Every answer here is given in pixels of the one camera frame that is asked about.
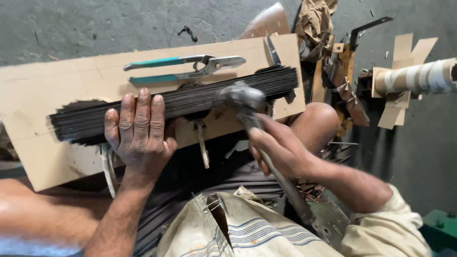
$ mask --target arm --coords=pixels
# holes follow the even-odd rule
[[[412,213],[394,186],[362,171],[324,161],[310,153],[289,127],[259,115],[265,131],[249,132],[250,151],[265,174],[268,167],[257,149],[289,177],[306,177],[332,191],[352,211],[356,225],[345,231],[345,256],[429,256],[430,249],[417,230],[420,216]]]
[[[162,96],[156,95],[151,101],[148,90],[143,88],[136,102],[135,108],[135,98],[127,94],[122,98],[120,115],[114,109],[106,112],[105,137],[126,164],[126,171],[84,256],[132,255],[146,199],[177,148],[173,137],[164,141]]]
[[[265,131],[253,129],[249,136],[254,157],[266,174],[268,167],[257,148],[264,150],[275,167],[289,177],[306,177],[327,187],[354,212],[370,213],[380,209],[392,196],[389,186],[372,175],[324,161],[310,153],[286,125],[258,116]]]

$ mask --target finger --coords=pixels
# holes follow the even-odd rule
[[[155,95],[151,103],[151,122],[149,125],[149,141],[155,145],[162,145],[164,141],[165,104],[161,95]]]
[[[272,135],[258,128],[252,128],[249,131],[249,138],[257,148],[263,150],[273,161],[285,161],[292,155]]]
[[[175,153],[176,149],[178,149],[178,142],[176,142],[176,139],[168,137],[165,140],[165,149],[167,150],[169,156],[172,156]]]
[[[114,150],[119,147],[119,114],[113,108],[105,113],[105,138]]]
[[[294,135],[288,126],[281,124],[264,114],[257,114],[256,116],[263,122],[264,130],[272,135],[279,144],[288,149],[302,147],[301,141]]]
[[[178,118],[168,119],[165,122],[165,138],[176,138],[176,126],[178,125]]]
[[[258,163],[259,163],[259,167],[263,171],[263,174],[265,174],[265,176],[270,175],[270,169],[268,168],[268,165],[265,163],[265,161],[262,159],[262,160],[258,161]]]
[[[258,149],[255,146],[250,145],[249,146],[249,151],[251,152],[252,156],[254,157],[254,159],[256,161],[261,161],[262,160],[262,156],[260,155]]]
[[[132,94],[126,94],[122,97],[118,125],[122,145],[130,145],[132,143],[133,117],[135,117],[135,99]]]
[[[178,119],[176,119],[176,118],[169,121],[169,123],[165,129],[166,148],[171,154],[173,154],[176,151],[176,149],[178,148],[178,142],[176,141],[176,138],[175,138],[177,121],[178,121]]]
[[[151,95],[147,88],[142,88],[137,99],[135,120],[133,123],[133,141],[144,147],[148,143],[149,122],[151,120]]]

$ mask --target sleeve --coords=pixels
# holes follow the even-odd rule
[[[397,188],[392,197],[377,212],[353,214],[353,225],[346,228],[341,253],[352,256],[431,256],[431,250],[421,233],[422,218],[411,212]]]

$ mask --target hammer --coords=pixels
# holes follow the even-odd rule
[[[231,107],[236,111],[236,118],[243,124],[246,131],[251,128],[263,130],[262,124],[255,117],[255,111],[265,102],[265,95],[262,91],[247,86],[243,81],[237,81],[233,86],[228,86],[218,93],[218,102],[220,105]],[[313,213],[306,200],[294,184],[273,166],[271,158],[260,149],[259,152],[303,224],[311,225]]]

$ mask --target cardboard tube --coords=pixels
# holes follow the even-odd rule
[[[390,70],[378,74],[375,89],[379,94],[457,92],[457,58]]]

